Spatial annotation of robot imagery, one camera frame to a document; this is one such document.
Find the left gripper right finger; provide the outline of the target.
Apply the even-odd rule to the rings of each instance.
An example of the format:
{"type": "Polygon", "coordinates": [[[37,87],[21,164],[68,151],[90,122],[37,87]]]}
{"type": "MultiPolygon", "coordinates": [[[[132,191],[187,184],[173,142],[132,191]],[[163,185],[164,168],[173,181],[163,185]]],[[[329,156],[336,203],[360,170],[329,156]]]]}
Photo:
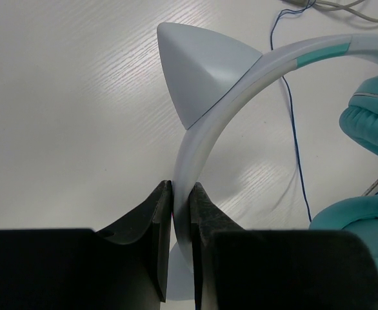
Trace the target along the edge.
{"type": "Polygon", "coordinates": [[[321,211],[304,230],[247,230],[190,194],[197,309],[378,309],[378,195],[321,211]]]}

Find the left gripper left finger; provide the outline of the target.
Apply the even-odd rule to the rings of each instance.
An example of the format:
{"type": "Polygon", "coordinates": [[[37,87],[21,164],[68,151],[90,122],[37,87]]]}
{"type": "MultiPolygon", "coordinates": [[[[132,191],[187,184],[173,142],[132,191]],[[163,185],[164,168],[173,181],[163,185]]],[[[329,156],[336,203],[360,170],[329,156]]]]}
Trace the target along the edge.
{"type": "Polygon", "coordinates": [[[0,230],[0,309],[159,309],[166,300],[172,184],[92,229],[0,230]]]}

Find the teal cat-ear headphones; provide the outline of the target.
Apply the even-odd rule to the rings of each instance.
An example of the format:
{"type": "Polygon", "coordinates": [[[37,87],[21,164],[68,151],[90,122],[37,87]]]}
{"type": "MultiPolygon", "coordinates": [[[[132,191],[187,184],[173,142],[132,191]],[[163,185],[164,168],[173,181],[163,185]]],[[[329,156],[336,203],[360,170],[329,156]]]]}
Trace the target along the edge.
{"type": "MultiPolygon", "coordinates": [[[[211,30],[161,23],[157,40],[163,74],[185,128],[172,186],[177,243],[191,264],[189,197],[218,137],[258,93],[285,74],[325,59],[353,56],[378,64],[378,34],[324,36],[267,54],[211,30]]],[[[378,156],[378,76],[350,99],[341,129],[378,156]]]]}

